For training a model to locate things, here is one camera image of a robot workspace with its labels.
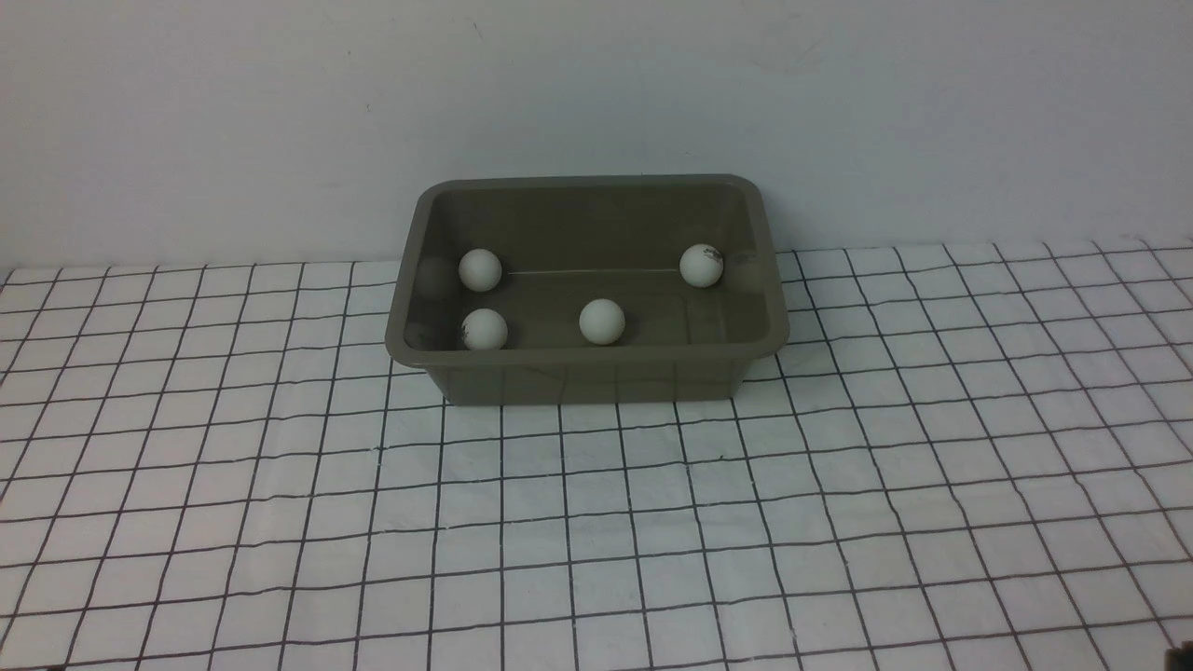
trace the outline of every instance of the ping pong ball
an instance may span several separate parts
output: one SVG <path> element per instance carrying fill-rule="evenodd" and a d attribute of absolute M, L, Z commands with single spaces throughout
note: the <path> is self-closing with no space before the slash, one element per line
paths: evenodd
<path fill-rule="evenodd" d="M 509 334 L 505 318 L 489 308 L 468 313 L 460 332 L 464 346 L 469 350 L 500 350 Z"/>
<path fill-rule="evenodd" d="M 501 282 L 501 261 L 488 250 L 472 250 L 459 259 L 459 281 L 472 291 L 488 291 Z"/>
<path fill-rule="evenodd" d="M 608 298 L 596 298 L 580 310 L 580 332 L 593 345 L 608 345 L 625 331 L 625 313 Z"/>
<path fill-rule="evenodd" d="M 711 245 L 692 245 L 679 259 L 679 273 L 697 289 L 712 287 L 721 279 L 724 261 Z"/>

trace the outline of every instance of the white fabric with black grid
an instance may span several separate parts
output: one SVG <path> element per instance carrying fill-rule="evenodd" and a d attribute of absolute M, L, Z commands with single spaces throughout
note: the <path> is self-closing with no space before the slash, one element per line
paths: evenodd
<path fill-rule="evenodd" d="M 1160 669 L 1193 241 L 780 253 L 736 399 L 457 408 L 396 263 L 17 270 L 0 667 Z"/>

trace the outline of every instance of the grid tablecloth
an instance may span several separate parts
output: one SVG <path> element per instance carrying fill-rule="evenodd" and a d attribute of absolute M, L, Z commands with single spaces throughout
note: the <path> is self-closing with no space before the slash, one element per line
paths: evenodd
<path fill-rule="evenodd" d="M 0 667 L 1158 669 L 1193 241 L 780 253 L 730 402 L 458 408 L 395 263 L 18 270 Z"/>

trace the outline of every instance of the plastic tray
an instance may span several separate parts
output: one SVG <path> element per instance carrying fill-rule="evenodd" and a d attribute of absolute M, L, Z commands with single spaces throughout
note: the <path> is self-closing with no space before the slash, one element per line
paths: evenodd
<path fill-rule="evenodd" d="M 709 289 L 687 285 L 680 256 L 724 254 Z M 460 284 L 475 247 L 506 271 L 492 291 Z M 617 301 L 626 328 L 588 344 L 588 301 Z M 469 351 L 459 325 L 497 310 L 501 350 Z M 419 199 L 385 344 L 424 368 L 456 405 L 593 404 L 729 398 L 750 362 L 787 339 L 787 313 L 762 198 L 734 176 L 568 177 L 449 181 Z"/>

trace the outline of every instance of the white ball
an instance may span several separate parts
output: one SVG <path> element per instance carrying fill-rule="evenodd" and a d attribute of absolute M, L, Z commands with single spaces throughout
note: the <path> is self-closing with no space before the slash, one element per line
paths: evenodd
<path fill-rule="evenodd" d="M 711 245 L 692 245 L 679 259 L 679 273 L 697 289 L 712 287 L 721 279 L 724 261 L 721 252 Z"/>
<path fill-rule="evenodd" d="M 469 350 L 500 350 L 506 344 L 506 336 L 509 334 L 505 318 L 489 308 L 468 313 L 460 332 L 464 346 Z"/>
<path fill-rule="evenodd" d="M 459 259 L 459 281 L 474 291 L 488 291 L 501 282 L 501 261 L 488 250 L 472 250 Z"/>
<path fill-rule="evenodd" d="M 608 298 L 596 298 L 580 310 L 580 332 L 593 345 L 608 345 L 625 331 L 625 313 Z"/>

